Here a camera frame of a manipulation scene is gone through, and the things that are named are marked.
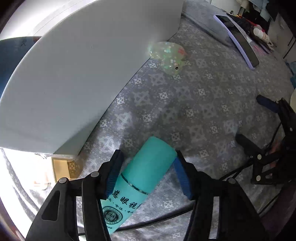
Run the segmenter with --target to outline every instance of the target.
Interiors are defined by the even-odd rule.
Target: green glitter squishy toy
[[[182,46],[171,42],[158,42],[150,50],[150,56],[161,60],[163,71],[170,75],[177,75],[182,70],[185,55]]]

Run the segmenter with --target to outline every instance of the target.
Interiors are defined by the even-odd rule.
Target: black cable
[[[252,163],[250,164],[249,161],[248,161],[245,165],[243,165],[243,166],[241,166],[241,167],[239,167],[239,168],[231,171],[230,173],[224,175],[219,180],[224,180],[227,177],[229,177],[232,174],[234,174],[237,171],[239,171],[240,169],[243,170],[244,168],[249,167],[251,165],[252,165]],[[151,226],[151,225],[156,224],[156,223],[167,221],[169,219],[178,217],[178,216],[180,216],[182,214],[185,214],[185,213],[188,213],[188,212],[192,211],[193,210],[193,206],[194,206],[194,202],[192,204],[188,205],[185,208],[181,208],[181,209],[179,209],[177,211],[174,211],[172,213],[166,214],[166,215],[161,216],[159,218],[155,218],[155,219],[152,219],[152,220],[149,220],[149,221],[146,221],[146,222],[141,222],[141,223],[137,223],[137,224],[128,225],[128,226],[125,226],[125,227],[120,227],[115,232],[123,232],[123,231],[130,231],[130,230],[135,230],[135,229],[141,229],[141,228],[148,227],[148,226]]]
[[[289,45],[290,45],[290,43],[292,42],[293,38],[294,38],[294,36],[292,36],[292,38],[291,38],[290,42],[288,43],[288,46],[289,46]]]
[[[130,231],[130,230],[140,229],[140,228],[151,226],[151,225],[156,224],[156,223],[167,221],[169,219],[172,219],[172,218],[178,217],[178,216],[180,216],[182,214],[190,212],[191,210],[193,210],[193,206],[194,206],[194,202],[192,202],[187,207],[184,207],[184,208],[181,208],[181,209],[179,209],[177,211],[174,211],[174,212],[171,212],[169,214],[163,215],[163,216],[161,216],[159,218],[155,218],[155,219],[152,219],[152,220],[149,220],[149,221],[146,221],[146,222],[141,222],[141,223],[132,224],[132,225],[129,225],[129,226],[118,228],[115,232],[123,232],[123,231]]]
[[[264,210],[279,196],[280,192],[272,199],[270,200],[270,202],[268,204],[265,205],[264,208],[262,208],[262,210],[258,213],[258,215],[260,216],[260,214],[262,214],[264,212]]]
[[[293,46],[294,46],[295,43],[296,43],[296,39],[295,39],[294,43],[292,44],[291,48],[289,48],[288,52],[285,54],[285,56],[284,56],[283,58],[285,58],[285,57],[288,55],[288,53],[289,53],[290,50],[293,48]]]
[[[275,137],[276,137],[276,134],[279,130],[281,126],[281,123],[278,125],[276,131],[274,132],[273,136],[272,136],[272,139],[270,141],[270,143],[267,145],[266,149],[265,149],[265,153],[267,153],[268,149],[270,148],[270,146],[272,145]],[[222,176],[221,178],[219,178],[219,180],[224,180],[228,177],[230,177],[231,175],[233,175],[233,178],[236,178],[237,175],[245,168],[247,167],[250,167],[251,165],[253,165],[252,163],[252,159],[249,159],[247,161],[246,164],[242,165],[241,167],[227,173],[226,175]],[[271,203],[272,201],[278,197],[278,195],[276,195],[260,212],[259,214],[261,214]],[[170,213],[170,214],[166,214],[164,216],[161,216],[159,218],[155,218],[155,219],[152,219],[152,220],[149,220],[149,221],[146,221],[146,222],[141,222],[141,223],[138,223],[138,224],[132,224],[132,225],[129,225],[129,226],[125,226],[125,227],[120,227],[118,228],[115,232],[123,232],[123,231],[129,231],[129,230],[135,230],[135,229],[140,229],[140,228],[144,228],[144,227],[148,227],[148,226],[151,226],[155,223],[159,223],[159,222],[162,222],[162,221],[167,221],[169,219],[172,219],[172,218],[175,218],[175,217],[178,217],[182,214],[185,214],[187,212],[190,212],[193,210],[193,206],[194,206],[194,203],[192,203],[191,205],[185,207],[185,208],[182,208],[180,210],[177,210],[177,211],[174,211],[173,213]]]

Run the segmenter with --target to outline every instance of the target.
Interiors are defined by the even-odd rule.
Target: circular logo
[[[103,207],[103,215],[107,224],[116,224],[122,220],[122,214],[113,207]]]

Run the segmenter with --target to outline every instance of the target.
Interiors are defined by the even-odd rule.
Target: teal bottle cap
[[[149,137],[122,175],[137,189],[151,193],[176,157],[177,153],[170,145]]]

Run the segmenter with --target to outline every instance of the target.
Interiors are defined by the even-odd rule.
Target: white container
[[[254,32],[254,35],[257,36],[259,39],[261,39],[262,41],[264,41],[268,45],[273,46],[273,43],[270,41],[270,38],[266,33],[264,33],[263,31],[261,31],[258,28],[254,28],[253,32]]]

